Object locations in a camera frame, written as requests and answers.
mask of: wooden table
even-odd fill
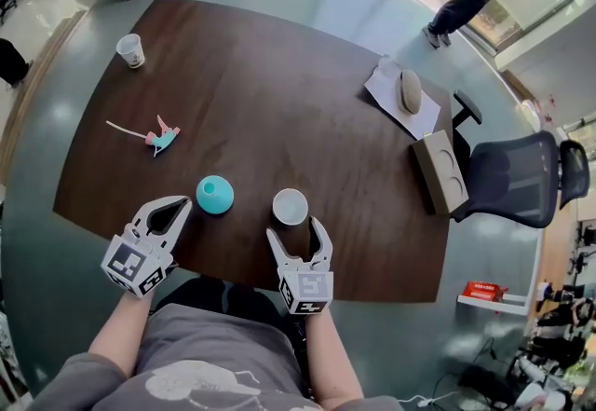
[[[378,55],[275,17],[187,0],[155,0],[136,24],[146,63],[114,57],[79,124],[54,211],[110,239],[145,202],[195,196],[219,174],[235,188],[224,217],[195,205],[175,249],[181,267],[277,289],[265,238],[274,195],[295,187],[333,241],[335,298],[432,302],[449,219],[432,214],[400,126],[363,84]],[[423,80],[451,137],[447,92]],[[181,129],[157,158],[105,124]],[[280,231],[306,257],[306,223]]]

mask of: paper cup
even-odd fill
[[[142,52],[141,38],[137,34],[128,34],[120,38],[115,46],[118,52],[130,68],[139,68],[145,63],[145,55]]]
[[[308,202],[296,189],[283,189],[273,198],[273,215],[281,224],[298,226],[308,215]]]

